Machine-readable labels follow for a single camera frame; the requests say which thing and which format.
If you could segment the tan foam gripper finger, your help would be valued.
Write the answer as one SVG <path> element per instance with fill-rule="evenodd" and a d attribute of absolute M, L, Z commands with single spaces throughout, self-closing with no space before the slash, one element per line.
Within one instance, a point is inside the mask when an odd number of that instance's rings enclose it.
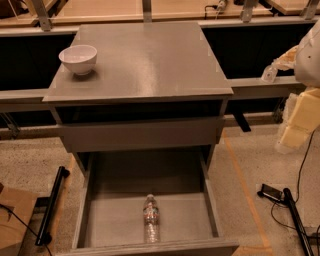
<path fill-rule="evenodd" d="M 320 126 L 320 89 L 306 89 L 299 95 L 291 93 L 282 118 L 275 148 L 287 154 L 299 149 Z"/>
<path fill-rule="evenodd" d="M 298 46 L 290 48 L 288 51 L 283 53 L 280 57 L 272 62 L 272 66 L 278 70 L 287 71 L 293 69 L 295 66 L 295 59 Z"/>

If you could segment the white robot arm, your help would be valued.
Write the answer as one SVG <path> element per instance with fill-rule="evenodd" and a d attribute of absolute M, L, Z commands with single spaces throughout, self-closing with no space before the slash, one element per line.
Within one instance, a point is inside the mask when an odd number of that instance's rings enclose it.
<path fill-rule="evenodd" d="M 292 110 L 279 129 L 275 146 L 278 152 L 290 153 L 299 149 L 309 135 L 320 125 L 320 20 L 301 39 L 298 46 L 272 62 L 279 70 L 293 69 L 295 79 L 306 90 L 289 101 L 286 110 Z"/>

